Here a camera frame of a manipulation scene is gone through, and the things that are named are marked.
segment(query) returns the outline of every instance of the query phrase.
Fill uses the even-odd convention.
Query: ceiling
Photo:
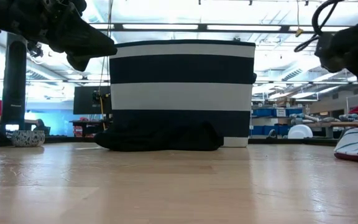
[[[108,21],[109,0],[86,0],[88,7],[83,19],[89,23]],[[243,0],[114,0],[112,5],[113,23],[158,23],[158,24],[252,24],[258,26],[311,25],[311,16],[322,1],[243,1]],[[325,17],[329,9],[324,10]],[[353,26],[358,23],[358,1],[339,3],[327,25]],[[293,96],[298,93],[313,93],[300,96],[301,99],[316,99],[320,95],[342,89],[355,88],[354,85],[314,85],[308,83],[261,83],[265,81],[287,82],[354,82],[353,75],[347,71],[327,75],[319,67],[318,59],[313,55],[316,43],[300,53],[293,49],[308,40],[311,34],[268,34],[263,32],[175,32],[142,30],[137,32],[112,32],[116,43],[140,40],[170,39],[210,39],[255,42],[255,73],[258,74],[253,90],[253,99]],[[4,53],[7,34],[0,34],[0,79],[4,76]],[[73,98],[74,87],[80,85],[99,85],[98,80],[107,80],[108,70],[103,58],[94,58],[84,72],[74,71],[68,64],[65,54],[58,54],[43,45],[44,56],[27,60],[27,77],[33,80],[79,80],[87,77],[94,83],[68,82],[30,82],[27,92],[31,100],[69,100]]]

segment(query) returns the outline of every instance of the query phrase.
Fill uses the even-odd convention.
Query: black pole
[[[14,34],[7,35],[4,89],[0,131],[6,134],[7,124],[18,124],[24,130],[25,73],[27,48],[25,40]]]

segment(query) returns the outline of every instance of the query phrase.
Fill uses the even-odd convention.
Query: computer monitor
[[[101,114],[100,100],[95,98],[98,86],[79,86],[74,90],[74,114]],[[101,86],[100,95],[103,102],[103,113],[111,114],[110,86]]]

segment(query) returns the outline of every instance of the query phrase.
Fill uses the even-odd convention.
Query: patterned bowl
[[[45,142],[44,131],[14,131],[12,143],[15,147],[37,147]]]

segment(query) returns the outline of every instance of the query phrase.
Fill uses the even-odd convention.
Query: striped box
[[[110,58],[115,123],[209,121],[225,146],[248,144],[255,44],[158,40],[116,47]]]

